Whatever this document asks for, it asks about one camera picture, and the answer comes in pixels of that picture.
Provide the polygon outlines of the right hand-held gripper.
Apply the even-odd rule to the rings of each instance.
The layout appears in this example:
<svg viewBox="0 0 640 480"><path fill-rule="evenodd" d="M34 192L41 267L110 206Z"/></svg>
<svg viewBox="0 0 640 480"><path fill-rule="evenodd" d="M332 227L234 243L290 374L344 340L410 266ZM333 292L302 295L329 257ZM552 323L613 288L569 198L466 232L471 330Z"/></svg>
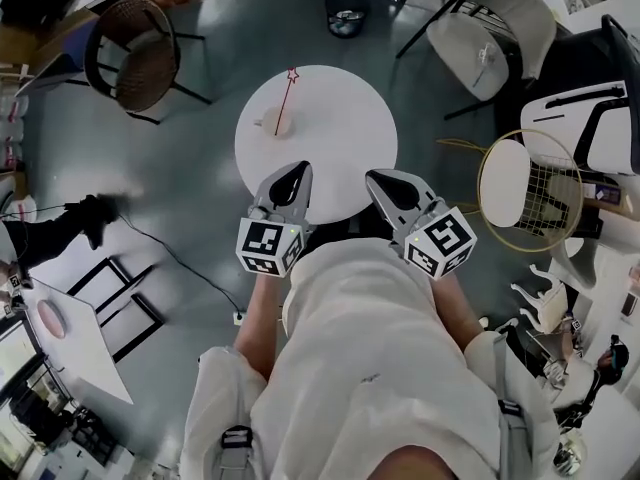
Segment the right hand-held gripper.
<svg viewBox="0 0 640 480"><path fill-rule="evenodd" d="M366 189L392 228L399 256L432 280L439 280L466 262L477 236L457 207L448 207L419 176L395 169L371 169ZM425 206L400 216L397 206Z"/></svg>

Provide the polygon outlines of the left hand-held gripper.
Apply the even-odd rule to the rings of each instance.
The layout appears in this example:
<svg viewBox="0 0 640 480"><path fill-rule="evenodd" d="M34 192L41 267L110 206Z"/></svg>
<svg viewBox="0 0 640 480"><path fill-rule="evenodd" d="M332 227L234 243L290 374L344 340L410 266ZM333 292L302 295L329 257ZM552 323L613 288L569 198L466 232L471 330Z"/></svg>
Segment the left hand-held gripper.
<svg viewBox="0 0 640 480"><path fill-rule="evenodd" d="M247 272L287 276L309 235L306 219L313 170L308 161L287 164L259 187L271 206L254 202L240 220L236 256ZM276 209L274 206L286 206Z"/></svg>

